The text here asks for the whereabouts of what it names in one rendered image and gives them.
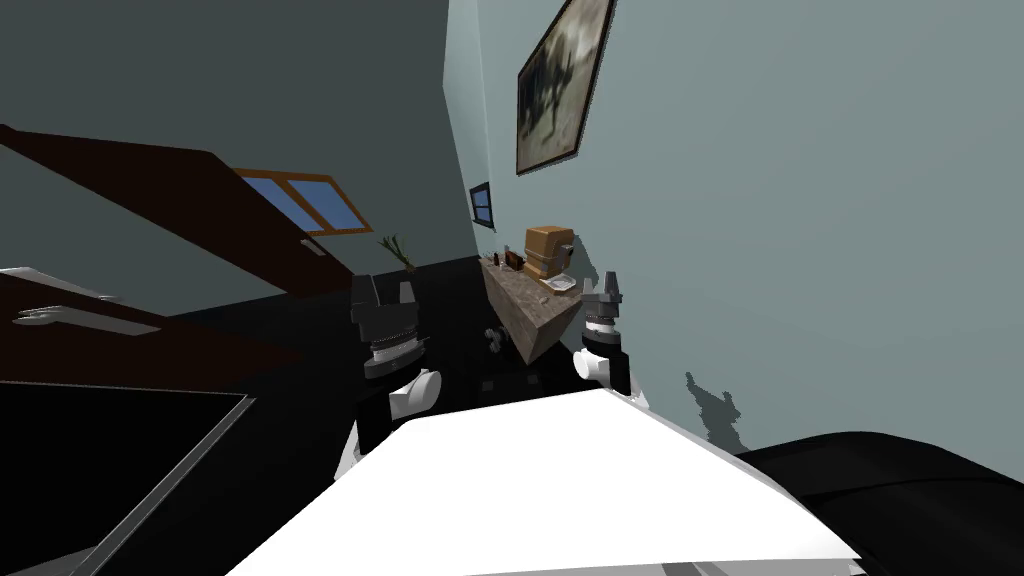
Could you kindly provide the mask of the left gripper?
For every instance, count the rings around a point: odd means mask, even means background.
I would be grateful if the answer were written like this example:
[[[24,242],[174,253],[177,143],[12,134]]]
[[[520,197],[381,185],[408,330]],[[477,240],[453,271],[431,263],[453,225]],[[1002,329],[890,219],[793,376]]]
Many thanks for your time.
[[[399,284],[399,303],[380,305],[372,275],[352,277],[350,290],[352,322],[365,343],[383,342],[415,332],[419,303],[409,281]]]

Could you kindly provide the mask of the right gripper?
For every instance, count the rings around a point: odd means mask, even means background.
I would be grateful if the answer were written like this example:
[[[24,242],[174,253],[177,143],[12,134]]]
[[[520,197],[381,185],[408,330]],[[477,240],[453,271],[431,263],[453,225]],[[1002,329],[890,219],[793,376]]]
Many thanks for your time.
[[[620,317],[618,306],[622,300],[618,278],[614,271],[606,271],[604,274],[604,292],[581,295],[584,314],[588,317],[604,318],[605,320],[614,320]]]

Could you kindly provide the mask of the green potted plant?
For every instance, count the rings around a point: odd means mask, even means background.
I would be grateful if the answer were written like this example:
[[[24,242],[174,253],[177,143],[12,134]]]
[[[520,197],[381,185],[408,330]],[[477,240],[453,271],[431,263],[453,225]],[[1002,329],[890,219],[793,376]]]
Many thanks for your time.
[[[382,237],[378,241],[378,244],[387,250],[394,259],[399,261],[406,272],[409,274],[415,274],[416,265],[412,262],[410,255],[406,250],[404,242],[399,240],[396,234]]]

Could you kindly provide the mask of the stone side table with appliance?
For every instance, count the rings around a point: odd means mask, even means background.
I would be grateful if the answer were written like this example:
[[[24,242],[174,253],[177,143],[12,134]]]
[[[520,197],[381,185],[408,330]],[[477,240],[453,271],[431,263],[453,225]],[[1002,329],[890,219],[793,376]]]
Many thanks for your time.
[[[478,260],[490,306],[527,364],[561,338],[582,306],[583,283],[567,274],[574,249],[571,229],[535,227],[521,251]]]

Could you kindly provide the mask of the orange framed window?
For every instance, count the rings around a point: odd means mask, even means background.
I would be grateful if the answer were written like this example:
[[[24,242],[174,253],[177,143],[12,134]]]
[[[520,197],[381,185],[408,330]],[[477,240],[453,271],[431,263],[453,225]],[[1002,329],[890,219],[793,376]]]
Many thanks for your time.
[[[372,233],[373,229],[329,175],[236,169],[250,187],[311,236]]]

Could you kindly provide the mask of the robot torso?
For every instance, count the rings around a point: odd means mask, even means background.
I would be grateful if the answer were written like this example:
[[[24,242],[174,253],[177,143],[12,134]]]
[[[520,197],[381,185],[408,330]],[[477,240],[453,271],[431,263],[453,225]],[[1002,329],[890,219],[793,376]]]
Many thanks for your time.
[[[766,475],[610,390],[400,425],[227,576],[853,576]]]

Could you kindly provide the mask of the dark brown door leaf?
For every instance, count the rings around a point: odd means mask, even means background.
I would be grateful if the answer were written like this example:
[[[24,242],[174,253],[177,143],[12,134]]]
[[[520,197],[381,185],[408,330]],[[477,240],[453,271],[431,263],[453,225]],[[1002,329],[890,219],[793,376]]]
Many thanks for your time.
[[[19,312],[68,306],[159,327],[127,336],[62,323],[23,326]],[[224,390],[300,354],[127,306],[33,268],[0,269],[0,380],[167,390]]]
[[[347,291],[352,273],[204,150],[44,134],[0,124],[0,145],[297,297]]]

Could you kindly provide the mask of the small dark blue wall picture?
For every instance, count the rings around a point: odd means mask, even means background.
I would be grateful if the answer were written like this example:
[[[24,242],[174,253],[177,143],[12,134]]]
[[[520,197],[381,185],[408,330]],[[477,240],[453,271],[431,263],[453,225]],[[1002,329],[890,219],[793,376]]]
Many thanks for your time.
[[[469,189],[468,197],[473,222],[481,227],[494,229],[489,183],[483,182]]]

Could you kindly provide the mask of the dark framed wall picture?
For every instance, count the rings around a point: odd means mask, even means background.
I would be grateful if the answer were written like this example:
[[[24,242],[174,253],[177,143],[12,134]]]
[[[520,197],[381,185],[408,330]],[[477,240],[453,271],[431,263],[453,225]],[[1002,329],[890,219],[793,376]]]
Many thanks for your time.
[[[517,75],[518,176],[578,154],[617,0],[564,0]]]

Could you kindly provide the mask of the black panel with grey frame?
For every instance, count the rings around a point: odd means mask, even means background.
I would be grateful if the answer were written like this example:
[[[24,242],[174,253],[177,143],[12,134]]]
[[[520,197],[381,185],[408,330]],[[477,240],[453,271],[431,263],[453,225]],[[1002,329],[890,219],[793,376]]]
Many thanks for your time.
[[[97,546],[241,400],[0,381],[0,576]]]

